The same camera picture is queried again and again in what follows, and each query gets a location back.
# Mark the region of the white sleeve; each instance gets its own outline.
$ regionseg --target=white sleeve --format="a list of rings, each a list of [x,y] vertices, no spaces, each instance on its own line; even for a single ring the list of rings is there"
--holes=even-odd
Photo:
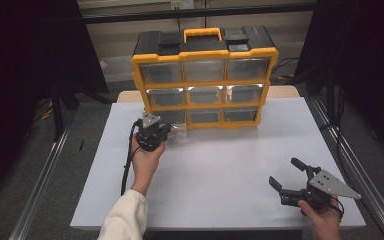
[[[106,216],[98,240],[141,240],[146,230],[147,217],[146,198],[129,189]]]

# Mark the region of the yellow storage organizer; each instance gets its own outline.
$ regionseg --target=yellow storage organizer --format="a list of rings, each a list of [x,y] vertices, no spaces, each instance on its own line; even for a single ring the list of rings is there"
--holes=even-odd
[[[140,34],[133,79],[163,123],[236,128],[260,123],[278,51],[263,26]]]

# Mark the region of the white table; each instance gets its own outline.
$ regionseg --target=white table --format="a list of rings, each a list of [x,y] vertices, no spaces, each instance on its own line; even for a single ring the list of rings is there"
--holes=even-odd
[[[142,103],[113,104],[71,227],[99,230],[120,196],[131,125]],[[303,98],[267,99],[257,127],[191,130],[170,139],[148,191],[150,230],[303,229],[299,208],[280,204],[269,176],[284,188],[305,187],[306,174],[291,157],[320,166],[343,181]],[[127,186],[132,184],[130,169]],[[355,201],[345,207],[342,228],[365,222]]]

